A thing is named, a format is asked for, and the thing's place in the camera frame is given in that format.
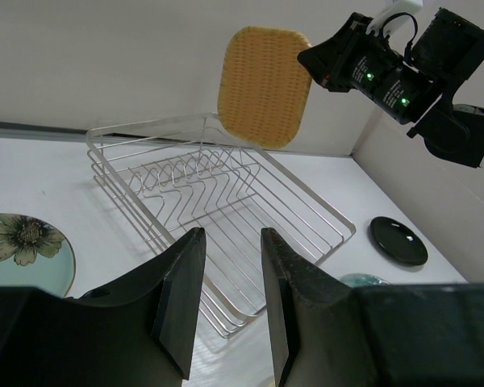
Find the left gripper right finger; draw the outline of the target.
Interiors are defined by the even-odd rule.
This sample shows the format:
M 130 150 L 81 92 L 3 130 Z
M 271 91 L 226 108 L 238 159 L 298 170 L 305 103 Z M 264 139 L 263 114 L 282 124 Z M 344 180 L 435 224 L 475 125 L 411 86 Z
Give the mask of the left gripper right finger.
M 273 228 L 261 263 L 277 385 L 352 385 L 355 305 L 350 290 L 299 255 Z

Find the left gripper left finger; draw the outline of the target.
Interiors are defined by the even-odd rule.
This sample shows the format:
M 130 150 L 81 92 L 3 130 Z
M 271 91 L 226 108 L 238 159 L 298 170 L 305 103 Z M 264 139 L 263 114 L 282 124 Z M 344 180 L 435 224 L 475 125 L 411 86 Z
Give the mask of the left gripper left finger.
M 89 337 L 86 380 L 186 380 L 206 262 L 206 232 L 187 231 L 160 255 L 80 298 Z

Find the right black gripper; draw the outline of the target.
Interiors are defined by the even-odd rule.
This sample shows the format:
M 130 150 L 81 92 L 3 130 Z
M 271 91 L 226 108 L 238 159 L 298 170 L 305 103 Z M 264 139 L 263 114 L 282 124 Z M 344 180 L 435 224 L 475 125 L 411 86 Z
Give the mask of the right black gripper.
M 356 89 L 400 124 L 415 123 L 440 95 L 437 81 L 415 67 L 414 40 L 391 48 L 386 29 L 368 34 L 372 19 L 354 12 L 330 39 L 301 51 L 299 64 L 332 93 Z

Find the orange woven square plate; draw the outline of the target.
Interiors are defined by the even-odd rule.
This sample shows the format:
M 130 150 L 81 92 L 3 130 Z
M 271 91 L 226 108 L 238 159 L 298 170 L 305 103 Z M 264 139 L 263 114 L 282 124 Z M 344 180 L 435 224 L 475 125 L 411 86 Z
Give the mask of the orange woven square plate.
M 248 26 L 227 45 L 217 98 L 223 128 L 267 149 L 297 135 L 311 88 L 297 55 L 310 47 L 295 30 Z

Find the small black plate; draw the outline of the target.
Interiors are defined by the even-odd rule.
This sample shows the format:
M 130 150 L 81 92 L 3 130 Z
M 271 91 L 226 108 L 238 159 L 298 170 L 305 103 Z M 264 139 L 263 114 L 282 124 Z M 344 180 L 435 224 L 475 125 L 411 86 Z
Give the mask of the small black plate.
M 388 258 L 405 266 L 423 266 L 428 262 L 428 250 L 421 238 L 403 223 L 384 216 L 369 224 L 369 236 Z

